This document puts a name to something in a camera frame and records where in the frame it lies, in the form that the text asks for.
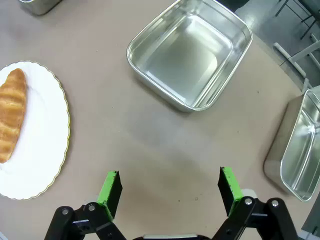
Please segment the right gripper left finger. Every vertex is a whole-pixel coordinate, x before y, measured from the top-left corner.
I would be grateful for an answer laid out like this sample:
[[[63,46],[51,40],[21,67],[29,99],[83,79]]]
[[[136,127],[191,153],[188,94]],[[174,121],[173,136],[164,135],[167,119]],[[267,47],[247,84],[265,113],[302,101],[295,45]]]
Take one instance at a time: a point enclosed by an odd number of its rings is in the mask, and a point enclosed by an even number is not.
[[[88,234],[96,234],[100,240],[124,240],[124,235],[113,223],[122,189],[119,172],[108,172],[96,201],[76,210],[70,206],[55,210],[44,238],[83,240]]]

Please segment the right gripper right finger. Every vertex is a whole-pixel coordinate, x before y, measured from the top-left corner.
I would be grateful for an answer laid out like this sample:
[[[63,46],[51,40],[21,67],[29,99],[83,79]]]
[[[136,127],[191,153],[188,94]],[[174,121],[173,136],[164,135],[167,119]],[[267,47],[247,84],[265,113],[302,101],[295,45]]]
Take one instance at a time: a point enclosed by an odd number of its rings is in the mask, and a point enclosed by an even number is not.
[[[298,234],[285,202],[273,197],[262,202],[244,195],[230,167],[219,170],[218,188],[227,219],[212,237],[239,240],[247,228],[256,229],[262,240],[297,240]]]

